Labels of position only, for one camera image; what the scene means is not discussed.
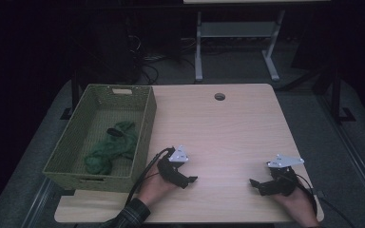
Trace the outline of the white metal table frame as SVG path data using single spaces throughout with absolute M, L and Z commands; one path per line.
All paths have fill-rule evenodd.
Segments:
M 197 13 L 196 51 L 194 58 L 195 81 L 203 80 L 202 38 L 269 38 L 267 49 L 261 52 L 262 58 L 273 82 L 280 80 L 272 59 L 274 47 L 279 37 L 285 11 L 281 10 L 275 21 L 266 22 L 203 22 L 202 13 Z

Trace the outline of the green woven basket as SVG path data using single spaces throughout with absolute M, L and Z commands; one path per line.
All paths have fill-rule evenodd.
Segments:
M 67 190 L 129 192 L 146 167 L 156 109 L 151 86 L 88 85 L 44 174 Z M 107 175 L 88 173 L 85 157 L 119 122 L 135 124 L 137 142 L 132 156 L 114 159 Z

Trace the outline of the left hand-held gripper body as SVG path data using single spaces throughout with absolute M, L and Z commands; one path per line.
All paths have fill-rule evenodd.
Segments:
M 164 180 L 182 188 L 187 183 L 187 177 L 178 169 L 188 161 L 188 156 L 180 145 L 178 148 L 168 148 L 167 153 L 158 161 L 157 167 Z

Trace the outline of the metal floor rail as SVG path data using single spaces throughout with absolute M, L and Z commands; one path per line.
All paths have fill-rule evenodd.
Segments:
M 331 113 L 328 102 L 322 96 L 317 96 L 317 101 L 344 145 L 348 157 L 350 158 L 350 162 L 365 188 L 365 162 L 358 154 L 358 151 L 343 127 L 342 122 L 338 121 Z
M 48 178 L 44 178 L 37 191 L 35 198 L 29 208 L 21 228 L 35 228 L 38 219 L 41 217 L 44 207 L 48 201 L 49 194 L 54 186 L 54 182 Z

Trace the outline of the person's left hand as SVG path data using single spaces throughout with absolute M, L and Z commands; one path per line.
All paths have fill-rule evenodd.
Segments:
M 158 168 L 153 166 L 148 171 L 137 198 L 150 207 L 177 188 L 177 185 L 164 180 L 158 173 Z

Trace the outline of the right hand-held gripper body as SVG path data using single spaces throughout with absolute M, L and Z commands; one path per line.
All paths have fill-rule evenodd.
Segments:
M 289 196 L 297 187 L 298 178 L 293 169 L 293 165 L 304 164 L 301 157 L 290 157 L 277 154 L 277 156 L 267 163 L 272 180 L 265 182 L 263 188 L 267 190 L 267 195 L 282 194 Z

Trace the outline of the black metal stand post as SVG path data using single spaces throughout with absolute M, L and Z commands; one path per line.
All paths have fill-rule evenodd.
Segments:
M 71 107 L 66 108 L 61 116 L 61 120 L 69 120 L 75 111 L 77 104 L 79 103 L 79 83 L 77 72 L 74 71 L 71 76 Z
M 338 69 L 334 69 L 333 81 L 332 81 L 332 94 L 330 112 L 331 116 L 337 124 L 343 124 L 344 122 L 354 122 L 355 116 L 348 107 L 342 107 L 340 104 L 341 98 L 341 79 L 338 74 Z

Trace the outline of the person's right hand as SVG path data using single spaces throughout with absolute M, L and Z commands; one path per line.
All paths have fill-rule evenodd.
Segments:
M 312 202 L 307 194 L 298 187 L 289 196 L 276 194 L 272 196 L 272 199 L 281 205 L 293 219 L 306 219 L 307 217 L 314 219 L 316 217 Z

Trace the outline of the green fleece pet garment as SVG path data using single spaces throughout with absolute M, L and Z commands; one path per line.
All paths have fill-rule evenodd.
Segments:
M 109 175 L 113 162 L 119 157 L 134 159 L 137 141 L 136 125 L 133 122 L 115 123 L 84 157 L 86 171 L 91 175 Z

